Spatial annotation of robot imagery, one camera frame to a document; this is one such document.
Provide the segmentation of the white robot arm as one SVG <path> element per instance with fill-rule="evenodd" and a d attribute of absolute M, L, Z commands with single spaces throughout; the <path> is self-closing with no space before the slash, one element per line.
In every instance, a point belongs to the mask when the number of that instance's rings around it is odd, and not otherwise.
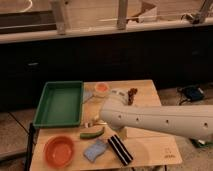
<path fill-rule="evenodd" d="M 133 127 L 213 142 L 213 105 L 136 107 L 126 102 L 121 92 L 111 93 L 100 118 L 114 130 Z"/>

